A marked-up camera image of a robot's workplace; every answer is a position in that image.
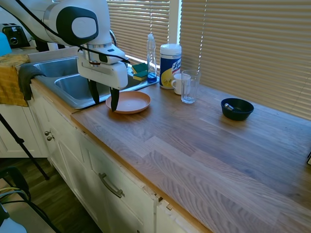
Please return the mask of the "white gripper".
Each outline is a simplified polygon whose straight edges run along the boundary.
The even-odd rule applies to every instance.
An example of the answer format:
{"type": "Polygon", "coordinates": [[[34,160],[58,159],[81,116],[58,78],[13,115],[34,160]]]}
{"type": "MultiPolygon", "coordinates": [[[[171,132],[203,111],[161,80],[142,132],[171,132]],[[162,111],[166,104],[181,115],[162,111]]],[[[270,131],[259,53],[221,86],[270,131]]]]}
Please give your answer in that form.
{"type": "Polygon", "coordinates": [[[97,83],[110,87],[112,112],[116,111],[119,102],[119,89],[123,89],[128,85],[128,73],[126,65],[123,62],[117,62],[112,65],[100,63],[99,65],[91,65],[84,58],[82,52],[77,53],[77,66],[79,74],[87,78],[88,87],[95,104],[100,103],[97,83]]]}

